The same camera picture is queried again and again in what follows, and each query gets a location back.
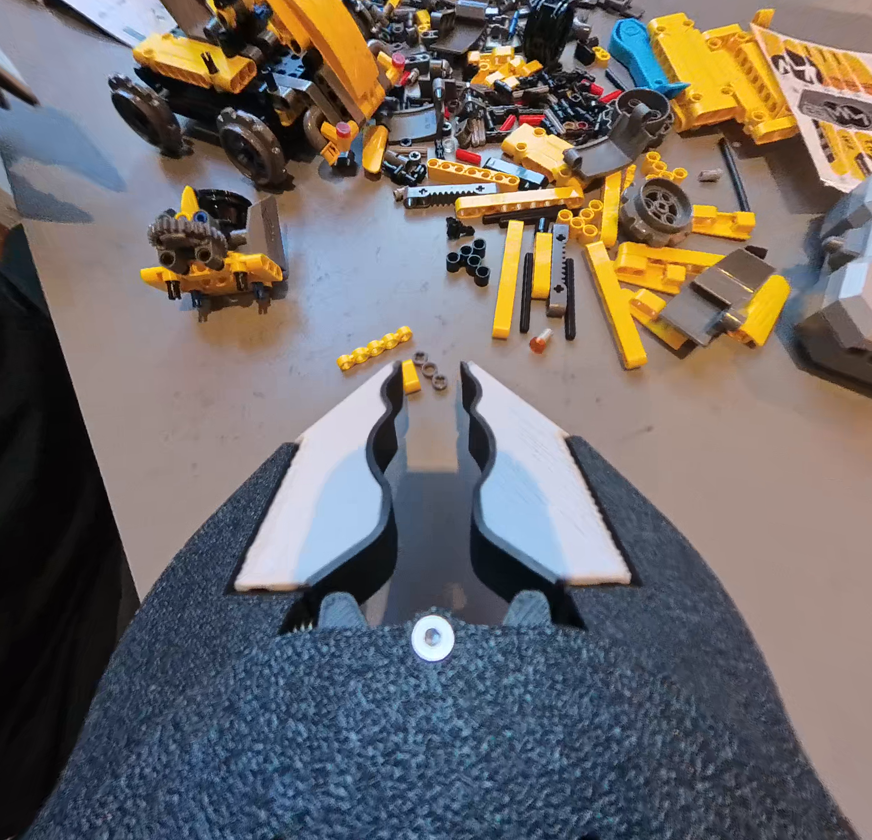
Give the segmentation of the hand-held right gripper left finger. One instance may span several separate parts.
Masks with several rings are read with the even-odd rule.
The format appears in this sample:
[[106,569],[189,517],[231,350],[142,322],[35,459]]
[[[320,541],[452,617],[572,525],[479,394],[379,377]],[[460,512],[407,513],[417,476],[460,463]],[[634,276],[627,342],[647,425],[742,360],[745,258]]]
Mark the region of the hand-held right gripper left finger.
[[378,591],[386,583],[398,556],[386,472],[404,398],[394,362],[298,436],[234,591]]

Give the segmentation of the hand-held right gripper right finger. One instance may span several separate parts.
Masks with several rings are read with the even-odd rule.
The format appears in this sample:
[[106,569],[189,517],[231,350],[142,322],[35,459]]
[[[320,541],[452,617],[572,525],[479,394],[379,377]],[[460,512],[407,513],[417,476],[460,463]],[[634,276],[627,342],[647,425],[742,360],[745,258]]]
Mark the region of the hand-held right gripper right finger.
[[474,361],[461,362],[461,392],[481,537],[550,584],[630,584],[570,435]]

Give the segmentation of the yellow holed beam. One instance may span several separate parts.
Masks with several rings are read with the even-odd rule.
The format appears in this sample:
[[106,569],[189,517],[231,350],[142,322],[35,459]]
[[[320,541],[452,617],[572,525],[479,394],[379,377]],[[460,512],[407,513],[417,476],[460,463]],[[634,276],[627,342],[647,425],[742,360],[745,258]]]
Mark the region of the yellow holed beam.
[[400,326],[396,331],[386,333],[368,343],[353,349],[350,353],[339,356],[337,367],[342,372],[348,372],[356,366],[364,365],[373,358],[396,349],[401,344],[411,341],[413,332],[407,325]]

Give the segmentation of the spread of yellow beams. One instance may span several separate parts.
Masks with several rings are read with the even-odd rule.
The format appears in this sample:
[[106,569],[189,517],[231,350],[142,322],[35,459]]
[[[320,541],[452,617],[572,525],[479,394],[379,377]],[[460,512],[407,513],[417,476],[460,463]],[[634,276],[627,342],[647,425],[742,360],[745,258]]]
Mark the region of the spread of yellow beams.
[[465,224],[505,230],[493,339],[508,339],[515,316],[528,333],[533,301],[563,323],[565,339],[575,338],[577,244],[626,370],[647,362],[640,329],[676,352],[722,335],[752,348],[768,342],[791,287],[767,250],[749,243],[753,212],[692,203],[687,172],[644,149],[627,150],[630,164],[611,162],[599,198],[587,199],[582,181],[545,180],[557,148],[556,138],[522,126],[502,143],[520,166],[477,154],[476,164],[422,163],[416,153],[392,159],[394,199],[405,209],[444,205]]

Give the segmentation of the yellow brick wheel subassembly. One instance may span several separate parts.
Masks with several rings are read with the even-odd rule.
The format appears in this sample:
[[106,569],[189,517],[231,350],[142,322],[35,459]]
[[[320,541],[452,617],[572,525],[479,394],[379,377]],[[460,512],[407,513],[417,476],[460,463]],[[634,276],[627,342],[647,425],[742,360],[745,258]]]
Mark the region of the yellow brick wheel subassembly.
[[225,189],[183,188],[178,207],[147,229],[156,262],[140,280],[176,302],[188,296],[208,313],[216,300],[252,301],[266,310],[289,275],[277,199],[256,202]]

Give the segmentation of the yellow brick vehicle model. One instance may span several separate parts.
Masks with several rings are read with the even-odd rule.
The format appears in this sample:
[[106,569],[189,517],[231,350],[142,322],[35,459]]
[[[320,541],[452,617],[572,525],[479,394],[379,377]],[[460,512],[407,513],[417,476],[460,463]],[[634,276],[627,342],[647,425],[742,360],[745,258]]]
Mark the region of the yellow brick vehicle model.
[[180,118],[213,134],[257,189],[287,180],[295,134],[332,167],[405,70],[404,57],[365,39],[342,0],[198,0],[204,19],[133,49],[139,81],[108,79],[116,112],[165,156],[188,152]]

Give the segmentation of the grey desk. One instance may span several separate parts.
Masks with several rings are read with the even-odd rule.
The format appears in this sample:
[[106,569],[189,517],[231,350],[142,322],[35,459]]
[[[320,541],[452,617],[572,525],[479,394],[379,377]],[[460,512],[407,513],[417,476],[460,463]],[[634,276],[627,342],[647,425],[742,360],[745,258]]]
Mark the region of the grey desk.
[[232,305],[199,321],[139,279],[146,227],[183,186],[254,195],[223,153],[196,142],[163,159],[115,113],[107,77],[129,50],[56,10],[2,0],[2,50],[38,95],[2,112],[2,156],[50,316],[140,597],[193,532],[282,442],[291,442],[384,363],[336,358],[408,325],[402,347],[448,376],[398,422],[388,472],[399,556],[366,606],[374,623],[431,607],[495,624],[505,602],[474,575],[459,366],[472,360],[582,436],[687,537],[763,651],[813,766],[870,837],[870,397],[807,368],[793,342],[816,279],[814,243],[836,194],[801,139],[755,148],[725,129],[757,226],[752,239],[792,298],[767,344],[726,336],[678,355],[641,330],[646,366],[616,353],[585,257],[576,256],[577,333],[546,352],[491,338],[492,280],[449,274],[447,210],[406,213],[388,180],[290,166],[278,197],[289,292],[265,314]]

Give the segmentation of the black connector cluster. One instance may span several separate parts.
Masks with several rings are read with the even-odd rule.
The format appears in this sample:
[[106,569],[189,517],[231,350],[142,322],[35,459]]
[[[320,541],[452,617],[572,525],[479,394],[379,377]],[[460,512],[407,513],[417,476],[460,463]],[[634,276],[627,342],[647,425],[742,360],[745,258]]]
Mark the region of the black connector cluster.
[[445,266],[449,274],[464,271],[480,288],[489,285],[491,272],[486,264],[486,240],[476,236],[475,228],[459,219],[446,218],[446,239],[454,244],[446,253]]

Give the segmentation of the person's dark clothing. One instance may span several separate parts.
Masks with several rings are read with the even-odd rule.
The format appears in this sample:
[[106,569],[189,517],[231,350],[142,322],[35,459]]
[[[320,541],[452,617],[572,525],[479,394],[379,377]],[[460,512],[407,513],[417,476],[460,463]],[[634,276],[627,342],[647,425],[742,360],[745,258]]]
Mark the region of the person's dark clothing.
[[22,225],[2,244],[1,831],[56,785],[139,606]]

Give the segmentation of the grey battery box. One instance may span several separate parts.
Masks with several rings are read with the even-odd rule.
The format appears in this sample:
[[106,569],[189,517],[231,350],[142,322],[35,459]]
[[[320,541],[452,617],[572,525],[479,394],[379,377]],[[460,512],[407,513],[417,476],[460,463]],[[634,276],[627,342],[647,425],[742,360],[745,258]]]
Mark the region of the grey battery box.
[[871,177],[808,224],[802,262],[778,324],[796,367],[871,394]]

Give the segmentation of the black axle rod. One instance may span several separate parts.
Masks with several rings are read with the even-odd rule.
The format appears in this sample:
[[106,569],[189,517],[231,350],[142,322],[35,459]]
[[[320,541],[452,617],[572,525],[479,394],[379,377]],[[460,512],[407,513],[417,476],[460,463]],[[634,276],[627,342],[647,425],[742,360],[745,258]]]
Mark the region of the black axle rod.
[[738,209],[743,213],[752,212],[751,203],[749,201],[744,180],[738,168],[738,158],[732,147],[731,142],[724,136],[718,139],[718,149],[724,159],[725,170],[733,185],[733,191],[738,203]]

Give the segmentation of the blue brick separator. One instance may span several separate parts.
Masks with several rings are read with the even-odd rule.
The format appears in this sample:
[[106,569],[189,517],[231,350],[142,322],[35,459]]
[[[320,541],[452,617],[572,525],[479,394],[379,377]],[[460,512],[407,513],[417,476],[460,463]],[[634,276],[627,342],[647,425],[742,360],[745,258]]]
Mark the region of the blue brick separator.
[[656,91],[671,100],[690,83],[669,78],[650,44],[648,29],[635,18],[618,20],[612,28],[607,52],[632,77],[636,87]]

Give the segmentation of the stack of yellow panels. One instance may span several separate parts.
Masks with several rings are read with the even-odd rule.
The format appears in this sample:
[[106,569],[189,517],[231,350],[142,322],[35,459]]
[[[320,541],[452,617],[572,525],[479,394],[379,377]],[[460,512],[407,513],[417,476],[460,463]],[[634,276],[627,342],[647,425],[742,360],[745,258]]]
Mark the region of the stack of yellow panels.
[[732,24],[701,31],[677,13],[651,20],[648,34],[666,76],[685,83],[670,102],[676,132],[735,122],[758,146],[800,132],[769,59],[749,30]]

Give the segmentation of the black wheel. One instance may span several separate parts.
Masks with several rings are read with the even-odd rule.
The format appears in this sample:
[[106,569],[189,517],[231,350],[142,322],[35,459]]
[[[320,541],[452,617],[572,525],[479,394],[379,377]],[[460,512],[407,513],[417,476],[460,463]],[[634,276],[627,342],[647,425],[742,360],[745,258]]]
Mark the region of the black wheel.
[[570,40],[574,7],[567,1],[542,0],[533,7],[522,32],[521,52],[528,62],[553,69]]

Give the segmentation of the sticker sheet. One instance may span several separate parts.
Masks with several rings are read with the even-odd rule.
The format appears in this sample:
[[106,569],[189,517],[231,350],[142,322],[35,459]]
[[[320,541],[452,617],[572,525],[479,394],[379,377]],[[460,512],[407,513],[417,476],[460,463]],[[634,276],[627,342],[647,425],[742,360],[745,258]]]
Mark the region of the sticker sheet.
[[871,173],[871,58],[793,39],[755,13],[753,34],[796,120],[821,182],[851,192]]

